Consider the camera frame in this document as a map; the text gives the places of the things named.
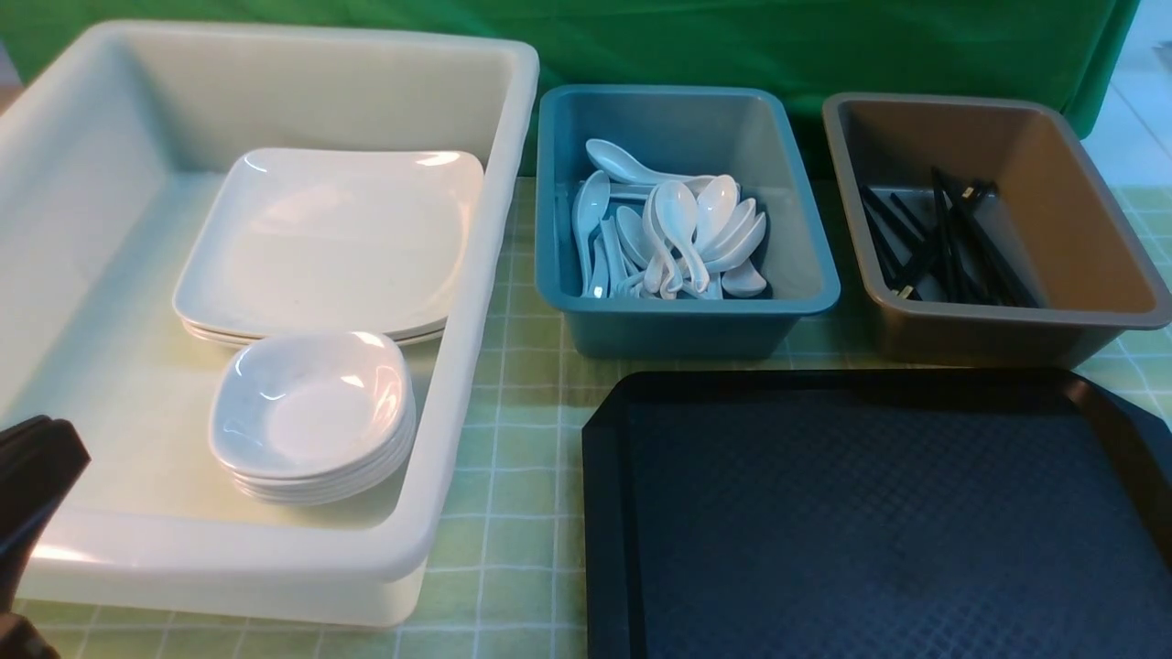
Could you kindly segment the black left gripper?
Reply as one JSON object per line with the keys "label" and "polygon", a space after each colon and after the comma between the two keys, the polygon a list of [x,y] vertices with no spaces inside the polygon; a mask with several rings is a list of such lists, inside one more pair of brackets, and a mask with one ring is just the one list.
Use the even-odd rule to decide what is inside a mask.
{"label": "black left gripper", "polygon": [[[1,606],[12,609],[38,539],[91,463],[75,426],[32,416],[1,433]],[[57,651],[23,616],[1,613],[1,658],[56,659]]]}

